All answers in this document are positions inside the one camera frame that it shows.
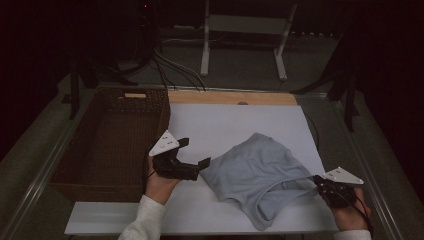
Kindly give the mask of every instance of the white board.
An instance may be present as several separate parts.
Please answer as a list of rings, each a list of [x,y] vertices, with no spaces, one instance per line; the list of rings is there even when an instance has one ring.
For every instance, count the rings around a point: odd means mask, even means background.
[[[312,174],[325,172],[299,106],[171,104],[169,130],[176,139],[190,138],[177,156],[182,162],[216,158],[258,132],[289,148]],[[237,203],[219,202],[200,176],[181,182],[167,208],[164,235],[262,234]],[[79,202],[65,233],[119,234],[135,219],[136,209],[137,204]],[[317,196],[288,204],[263,234],[336,230],[331,211]]]

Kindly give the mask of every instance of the gray cloth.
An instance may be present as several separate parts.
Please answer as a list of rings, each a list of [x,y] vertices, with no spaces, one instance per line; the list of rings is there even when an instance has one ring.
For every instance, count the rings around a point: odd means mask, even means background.
[[[317,193],[309,171],[289,149],[259,133],[211,161],[200,172],[223,202],[237,201],[253,226],[270,227],[293,199]]]

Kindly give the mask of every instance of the cable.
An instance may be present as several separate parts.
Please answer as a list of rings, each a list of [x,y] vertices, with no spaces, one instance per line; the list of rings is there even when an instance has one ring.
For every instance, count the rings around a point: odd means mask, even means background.
[[[169,65],[163,64],[163,65],[165,67],[172,68],[174,71],[176,71],[177,73],[179,73],[180,75],[182,75],[184,78],[186,78],[197,89],[197,91],[200,92],[200,89],[196,86],[196,84],[194,84],[194,82],[188,76],[186,76],[184,74],[184,71],[183,70],[181,70],[181,69],[179,69],[179,68],[177,68],[177,67],[175,67],[175,66],[173,66],[171,64],[169,64]]]
[[[102,64],[98,63],[97,61],[95,61],[94,59],[91,59],[90,57],[87,56],[82,56],[84,58],[84,60],[86,60],[89,64],[91,64],[91,66],[93,66],[95,69],[97,69],[98,71],[112,77],[114,80],[120,82],[123,85],[129,85],[129,86],[137,86],[138,84],[135,82],[131,82],[128,79],[122,77],[119,73],[115,72],[114,70],[112,70],[111,68],[107,67],[107,66],[103,66]]]
[[[200,83],[201,83],[201,85],[202,85],[202,88],[203,88],[203,90],[206,92],[206,88],[207,89],[209,89],[209,87],[208,86],[206,86],[206,84],[203,82],[203,80],[202,80],[202,78],[200,77],[200,75],[196,72],[196,71],[194,71],[193,69],[190,69],[190,68],[188,68],[188,67],[185,67],[185,66],[183,66],[183,65],[181,65],[181,64],[178,64],[178,63],[176,63],[176,62],[173,62],[173,61],[171,61],[171,60],[169,60],[169,59],[167,59],[167,58],[165,58],[165,57],[163,57],[162,55],[160,55],[158,52],[157,52],[157,50],[155,49],[154,50],[155,51],[155,55],[156,56],[158,56],[160,59],[162,59],[163,61],[165,61],[165,62],[167,62],[168,64],[171,64],[171,65],[173,65],[173,66],[175,66],[175,67],[178,67],[178,68],[180,68],[180,70],[182,70],[182,71],[184,71],[185,73],[187,73],[187,74],[190,74],[191,76],[193,76],[193,77],[195,77]]]
[[[156,171],[153,171],[152,173],[149,174],[149,176],[147,176],[146,178],[143,179],[143,181],[147,181],[149,179],[149,177],[151,177]]]
[[[316,146],[317,150],[319,150],[319,142],[320,142],[320,140],[319,140],[319,133],[318,133],[317,125],[315,125],[314,120],[312,120],[312,118],[307,113],[304,113],[304,114],[305,114],[306,118],[309,119],[309,121],[311,122],[311,124],[312,124],[312,126],[313,126],[313,128],[315,130],[315,135],[316,135],[316,138],[317,138],[316,143],[315,143],[315,146]]]
[[[131,75],[131,74],[136,74],[137,72],[142,71],[142,70],[144,70],[144,68],[147,67],[147,62],[148,61],[146,61],[146,62],[137,61],[138,66],[128,68],[128,69],[125,69],[125,70],[120,70],[120,71],[117,71],[117,73],[125,75],[125,76]]]
[[[167,81],[167,82],[169,82],[174,87],[174,90],[175,91],[178,91],[177,86],[175,85],[174,82],[172,82],[171,80],[169,80],[168,76],[166,75],[166,73],[163,70],[163,68],[160,66],[160,63],[157,61],[157,59],[155,59],[155,57],[153,56],[152,57],[152,60],[156,63],[157,68],[154,68],[152,66],[150,66],[150,67],[153,68],[153,69],[155,69],[155,70],[157,70],[159,72],[159,74],[161,76],[162,83],[164,84],[165,88],[167,88],[167,85],[164,82],[164,80]]]
[[[367,211],[365,210],[365,204],[362,202],[362,200],[361,200],[361,199],[359,199],[357,196],[356,196],[356,200],[359,200],[359,202],[361,203],[362,207],[364,208],[365,216],[367,216],[367,218],[370,218],[370,217],[368,216]]]
[[[222,39],[224,39],[229,33],[228,32],[224,32],[222,34],[221,37],[217,38],[217,39],[212,39],[209,40],[209,42],[218,42],[221,41]],[[196,38],[196,39],[184,39],[184,38],[169,38],[169,39],[165,39],[163,40],[161,43],[168,43],[168,42],[203,42],[205,41],[204,38]]]

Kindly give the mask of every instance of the wicker basket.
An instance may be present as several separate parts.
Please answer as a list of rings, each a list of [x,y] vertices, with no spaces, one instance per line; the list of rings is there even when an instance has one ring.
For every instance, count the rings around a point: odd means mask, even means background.
[[[97,89],[50,186],[71,201],[138,202],[145,152],[169,117],[166,90]]]

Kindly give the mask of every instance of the black cable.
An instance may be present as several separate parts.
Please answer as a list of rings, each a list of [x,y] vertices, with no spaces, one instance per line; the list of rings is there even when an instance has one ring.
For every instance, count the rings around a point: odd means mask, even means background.
[[[157,61],[157,59],[153,56],[152,60],[156,63],[157,68],[153,68],[158,70],[159,74],[161,74],[161,78],[164,79],[165,81],[169,82],[173,87],[175,91],[178,91],[177,86],[175,85],[175,83],[171,80],[169,80],[168,76],[165,73],[165,70],[163,70],[163,68],[160,66],[160,62]]]
[[[91,66],[93,66],[96,70],[112,77],[114,80],[116,80],[117,82],[123,84],[123,85],[128,85],[128,86],[137,86],[138,83],[135,82],[131,82],[128,79],[124,78],[123,76],[121,76],[119,73],[115,72],[114,70],[112,70],[111,68],[107,67],[107,66],[103,66],[102,64],[98,63],[96,60],[87,57],[87,56],[82,56],[84,58],[84,60],[86,60],[89,64],[91,64]]]
[[[220,37],[217,39],[209,39],[210,43],[217,43],[225,38],[226,35],[228,35],[229,32],[222,32],[220,33]],[[171,38],[171,37],[163,37],[164,39],[160,42],[161,44],[169,43],[169,42],[195,42],[195,41],[201,41],[203,42],[203,36],[201,38]]]
[[[359,202],[361,203],[361,205],[362,205],[362,207],[364,208],[364,210],[365,210],[365,204],[362,202],[362,200],[361,199],[359,199],[357,196],[356,196],[356,200],[359,200]],[[367,211],[365,210],[365,216],[367,216],[367,218],[370,218],[369,216],[368,216],[368,213],[367,213]]]
[[[179,73],[181,76],[183,76],[185,79],[187,79],[195,88],[197,91],[200,92],[200,89],[196,86],[196,84],[186,75],[189,74],[193,77],[195,77],[195,75],[191,74],[190,72],[179,68],[178,66],[175,66],[174,64],[164,60],[162,57],[160,57],[159,55],[155,54],[155,56],[158,56],[160,59],[162,59],[162,61],[164,61],[164,63],[159,62],[160,64],[162,64],[165,67],[171,68],[172,70],[176,71],[177,73]]]
[[[315,143],[315,146],[316,146],[317,150],[319,150],[320,139],[319,139],[319,133],[318,133],[317,125],[315,125],[314,120],[312,120],[312,118],[307,113],[305,113],[305,116],[306,116],[306,118],[309,119],[309,121],[311,122],[312,126],[314,127],[315,135],[316,135],[316,138],[317,138],[316,143]]]
[[[134,73],[141,71],[144,68],[146,68],[148,62],[149,61],[146,61],[146,62],[137,61],[137,64],[138,64],[137,66],[132,67],[132,68],[128,68],[128,69],[124,69],[124,70],[119,70],[119,71],[117,71],[117,73],[122,74],[122,75],[134,74]]]
[[[156,66],[157,66],[157,69],[158,69],[158,71],[159,71],[160,80],[162,81],[162,84],[165,86],[165,88],[166,88],[166,89],[168,89],[168,86],[166,85],[165,79],[163,78],[163,73],[162,73],[162,71],[160,70],[159,63],[158,63],[155,59],[153,59],[153,62],[155,62],[155,63],[156,63]]]
[[[200,89],[196,86],[196,84],[187,75],[185,75],[184,72],[181,69],[179,69],[179,68],[177,68],[173,65],[170,65],[170,64],[168,64],[168,65],[163,64],[163,66],[171,68],[172,70],[179,73],[181,76],[183,76],[185,79],[187,79],[196,88],[197,91],[200,92]]]
[[[184,72],[184,73],[186,73],[186,74],[188,74],[188,75],[190,75],[190,76],[192,76],[192,77],[194,77],[195,79],[197,79],[199,82],[200,82],[200,84],[202,85],[202,88],[203,88],[203,91],[205,91],[206,92],[206,85],[203,83],[203,81],[202,81],[202,79],[200,78],[200,76],[198,76],[198,75],[195,75],[195,74],[193,74],[192,72],[190,72],[190,71],[188,71],[188,70],[186,70],[186,69],[184,69],[184,68],[182,68],[181,66],[179,66],[178,64],[176,64],[176,63],[174,63],[174,62],[172,62],[172,61],[170,61],[170,60],[168,60],[168,59],[166,59],[166,58],[164,58],[164,57],[162,57],[160,54],[158,54],[156,51],[155,51],[155,56],[157,56],[157,57],[159,57],[162,61],[164,61],[166,64],[168,64],[169,66],[172,66],[174,69],[178,69],[178,71],[180,71],[179,73],[180,74],[182,74],[181,73],[181,71],[182,72]],[[193,84],[193,86],[195,86],[196,87],[196,85],[191,81],[191,79],[189,79],[189,78],[187,78],[192,84]]]
[[[153,171],[152,173],[149,174],[149,176],[145,177],[143,179],[143,181],[147,181],[147,179],[149,179],[149,177],[151,177],[156,171]]]

